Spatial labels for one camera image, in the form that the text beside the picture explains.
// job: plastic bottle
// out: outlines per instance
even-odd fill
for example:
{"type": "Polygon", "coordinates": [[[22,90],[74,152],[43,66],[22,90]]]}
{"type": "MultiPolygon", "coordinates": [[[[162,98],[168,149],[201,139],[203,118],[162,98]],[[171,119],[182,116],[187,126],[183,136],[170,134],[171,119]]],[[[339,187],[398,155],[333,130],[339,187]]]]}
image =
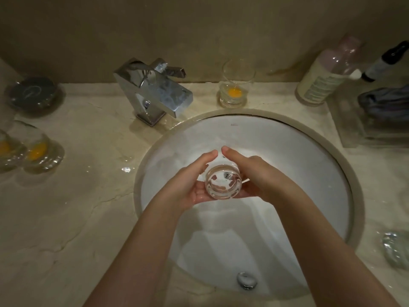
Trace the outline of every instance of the plastic bottle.
{"type": "Polygon", "coordinates": [[[409,41],[403,41],[389,49],[362,74],[362,79],[367,82],[373,82],[381,78],[387,70],[402,59],[408,49],[409,41]]]}
{"type": "Polygon", "coordinates": [[[322,51],[299,82],[296,98],[304,104],[320,105],[347,78],[359,79],[361,72],[350,60],[361,45],[361,40],[345,35],[337,48],[322,51]]]}

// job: countertop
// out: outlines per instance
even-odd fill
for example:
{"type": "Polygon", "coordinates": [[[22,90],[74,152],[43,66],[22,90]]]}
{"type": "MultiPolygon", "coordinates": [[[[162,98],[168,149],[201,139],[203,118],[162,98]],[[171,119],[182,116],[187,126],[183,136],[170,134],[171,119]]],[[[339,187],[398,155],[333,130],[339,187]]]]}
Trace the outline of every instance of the countertop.
{"type": "MultiPolygon", "coordinates": [[[[0,305],[81,306],[137,221],[133,188],[139,163],[176,124],[222,110],[217,84],[187,83],[193,103],[178,120],[151,128],[132,113],[117,84],[64,84],[66,98],[51,115],[18,119],[61,143],[57,170],[0,175],[0,305]]],[[[329,140],[349,161],[364,194],[365,225],[358,256],[402,306],[408,279],[386,263],[379,234],[409,222],[409,153],[405,149],[344,149],[326,105],[294,97],[296,83],[255,83],[247,108],[279,113],[329,140]]],[[[314,306],[310,295],[255,299],[204,285],[167,264],[153,306],[314,306]]]]}

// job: blue cloth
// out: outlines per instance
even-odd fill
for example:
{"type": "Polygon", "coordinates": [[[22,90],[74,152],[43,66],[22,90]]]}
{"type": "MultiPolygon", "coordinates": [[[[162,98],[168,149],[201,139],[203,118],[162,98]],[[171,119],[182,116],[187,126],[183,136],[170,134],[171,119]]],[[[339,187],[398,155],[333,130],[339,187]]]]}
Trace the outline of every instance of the blue cloth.
{"type": "Polygon", "coordinates": [[[378,88],[358,96],[369,116],[393,123],[409,122],[409,84],[401,88],[378,88]]]}

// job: hand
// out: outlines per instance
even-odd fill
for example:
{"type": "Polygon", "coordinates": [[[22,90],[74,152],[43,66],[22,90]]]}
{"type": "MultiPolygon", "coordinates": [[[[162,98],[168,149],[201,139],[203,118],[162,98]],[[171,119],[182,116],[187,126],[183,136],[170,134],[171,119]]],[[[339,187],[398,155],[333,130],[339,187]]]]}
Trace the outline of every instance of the hand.
{"type": "Polygon", "coordinates": [[[293,180],[259,156],[245,157],[227,146],[222,147],[222,154],[238,165],[243,181],[246,178],[250,179],[242,184],[235,198],[257,196],[274,204],[283,195],[284,190],[301,190],[293,180]]]}
{"type": "Polygon", "coordinates": [[[179,170],[154,198],[175,205],[181,212],[198,203],[215,200],[207,193],[204,182],[197,181],[197,178],[206,170],[207,163],[214,160],[217,155],[217,150],[202,154],[193,163],[179,170]]]}

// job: white sink basin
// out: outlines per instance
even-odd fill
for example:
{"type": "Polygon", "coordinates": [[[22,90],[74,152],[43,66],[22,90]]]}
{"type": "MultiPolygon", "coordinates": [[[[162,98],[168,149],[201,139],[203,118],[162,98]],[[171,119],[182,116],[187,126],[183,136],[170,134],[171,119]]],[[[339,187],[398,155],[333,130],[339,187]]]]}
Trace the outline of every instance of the white sink basin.
{"type": "MultiPolygon", "coordinates": [[[[137,213],[181,167],[203,152],[228,145],[245,156],[259,155],[283,171],[349,239],[357,217],[351,188],[340,165],[315,140],[277,120],[248,115],[186,123],[172,129],[143,159],[135,182],[137,213]]],[[[259,198],[201,203],[185,212],[169,257],[188,274],[222,289],[243,291],[236,277],[244,271],[258,282],[251,293],[290,297],[308,291],[274,207],[259,198]]]]}

